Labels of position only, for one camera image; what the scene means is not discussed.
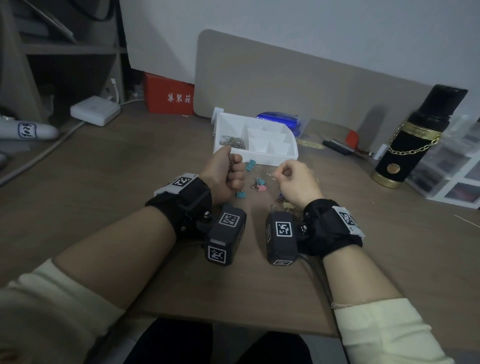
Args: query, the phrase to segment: black pants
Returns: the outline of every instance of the black pants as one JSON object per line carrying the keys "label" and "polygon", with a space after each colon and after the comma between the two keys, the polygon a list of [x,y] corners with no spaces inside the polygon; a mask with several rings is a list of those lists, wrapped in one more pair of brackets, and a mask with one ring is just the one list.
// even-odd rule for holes
{"label": "black pants", "polygon": [[[212,325],[157,319],[143,333],[124,364],[210,364]],[[299,335],[268,332],[253,344],[237,364],[312,364],[307,344]]]}

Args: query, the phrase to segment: wrist-mounted device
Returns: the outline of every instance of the wrist-mounted device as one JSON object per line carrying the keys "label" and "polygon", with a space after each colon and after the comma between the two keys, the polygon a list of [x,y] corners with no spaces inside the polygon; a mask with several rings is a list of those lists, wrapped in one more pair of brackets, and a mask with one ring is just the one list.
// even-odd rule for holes
{"label": "wrist-mounted device", "polygon": [[300,221],[288,212],[271,211],[265,228],[268,262],[280,266],[292,264],[298,253],[324,258],[348,245],[363,246],[365,237],[347,209],[325,199],[310,202]]}
{"label": "wrist-mounted device", "polygon": [[247,214],[229,204],[212,216],[212,195],[208,185],[197,174],[185,173],[156,190],[145,206],[158,208],[170,221],[177,241],[203,241],[205,258],[228,266],[243,236]]}

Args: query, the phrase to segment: gold chain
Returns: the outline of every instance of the gold chain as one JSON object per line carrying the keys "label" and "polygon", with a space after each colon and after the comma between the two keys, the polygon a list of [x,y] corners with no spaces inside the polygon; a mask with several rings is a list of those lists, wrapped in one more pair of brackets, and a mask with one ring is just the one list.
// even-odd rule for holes
{"label": "gold chain", "polygon": [[392,137],[390,138],[390,141],[388,142],[388,149],[387,149],[390,153],[396,154],[398,156],[406,156],[407,154],[417,154],[419,152],[424,152],[425,150],[427,150],[431,146],[434,146],[435,144],[437,144],[438,141],[440,140],[440,137],[438,137],[438,138],[432,140],[426,146],[422,146],[422,147],[420,147],[418,149],[414,149],[414,150],[409,150],[408,152],[399,152],[397,150],[393,150],[392,147],[391,147],[391,144],[395,140],[396,136],[398,135],[398,133],[400,132],[401,129],[402,129],[402,125],[396,130],[395,134],[393,134]]}

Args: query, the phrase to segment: wrist strap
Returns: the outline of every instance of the wrist strap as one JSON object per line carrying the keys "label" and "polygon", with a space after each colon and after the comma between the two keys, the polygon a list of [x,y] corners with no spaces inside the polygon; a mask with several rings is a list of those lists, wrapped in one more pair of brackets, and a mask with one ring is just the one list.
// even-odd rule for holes
{"label": "wrist strap", "polygon": [[300,253],[318,255],[322,259],[349,245],[363,246],[361,232],[350,213],[333,200],[318,199],[303,210],[311,237],[299,242]]}
{"label": "wrist strap", "polygon": [[210,188],[200,178],[195,177],[177,193],[168,192],[171,190],[168,187],[175,186],[175,183],[176,186],[180,184],[178,179],[175,179],[158,190],[159,194],[148,200],[145,206],[156,207],[167,217],[175,230],[177,241],[203,239],[205,233],[197,229],[196,222],[204,217],[205,212],[212,212]]}

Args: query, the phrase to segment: white sleeve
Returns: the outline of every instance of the white sleeve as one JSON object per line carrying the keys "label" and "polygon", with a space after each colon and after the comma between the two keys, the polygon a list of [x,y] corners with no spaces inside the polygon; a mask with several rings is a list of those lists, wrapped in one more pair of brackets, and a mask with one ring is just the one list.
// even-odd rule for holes
{"label": "white sleeve", "polygon": [[0,359],[83,363],[95,340],[124,313],[49,259],[0,290]]}
{"label": "white sleeve", "polygon": [[453,364],[406,298],[335,310],[352,364]]}

